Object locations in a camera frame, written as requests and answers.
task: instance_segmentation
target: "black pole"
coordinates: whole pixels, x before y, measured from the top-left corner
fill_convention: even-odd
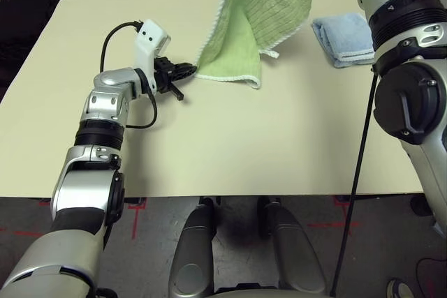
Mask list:
[[[329,294],[331,297],[335,297],[336,295],[338,278],[340,276],[340,271],[342,269],[344,252],[346,250],[346,243],[348,241],[349,227],[351,226],[352,212],[354,210],[354,202],[356,201],[358,178],[360,176],[360,168],[362,166],[363,153],[365,152],[366,138],[368,135],[369,120],[371,119],[372,104],[374,102],[374,92],[376,91],[376,85],[377,85],[377,74],[374,72],[374,76],[372,78],[371,83],[371,90],[369,91],[369,100],[365,116],[365,124],[363,125],[362,140],[360,142],[360,149],[358,151],[356,173],[354,174],[354,180],[352,183],[351,199],[349,200],[348,214],[346,215],[346,220],[344,223],[342,245],[340,246],[337,268],[335,269],[334,281],[332,282],[332,289],[330,289]]]

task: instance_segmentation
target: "green towel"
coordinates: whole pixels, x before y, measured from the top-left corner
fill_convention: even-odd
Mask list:
[[[245,80],[261,87],[259,53],[293,35],[307,19],[312,0],[221,0],[212,33],[196,62],[196,77]]]

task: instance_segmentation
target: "black circular cap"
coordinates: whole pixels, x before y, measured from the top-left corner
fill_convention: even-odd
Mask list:
[[[437,72],[411,62],[391,69],[376,90],[374,117],[385,132],[411,144],[421,144],[440,120],[445,89]]]

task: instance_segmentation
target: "shoe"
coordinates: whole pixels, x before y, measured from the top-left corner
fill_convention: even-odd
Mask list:
[[[414,295],[407,284],[395,278],[386,287],[386,298],[414,298]]]

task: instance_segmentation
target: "tabletop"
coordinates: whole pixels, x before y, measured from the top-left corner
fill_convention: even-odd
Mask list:
[[[0,104],[0,196],[51,196],[111,28],[151,18],[172,36],[166,56],[193,62],[218,1],[61,0]],[[126,195],[349,193],[372,74],[333,68],[310,22],[353,11],[356,0],[313,0],[309,21],[275,48],[279,58],[261,57],[259,90],[193,78],[179,84],[182,102],[158,95],[156,125],[125,132]],[[132,66],[134,38],[115,34],[106,69]],[[151,111],[133,102],[129,123]],[[372,120],[358,192],[421,191],[399,142]]]

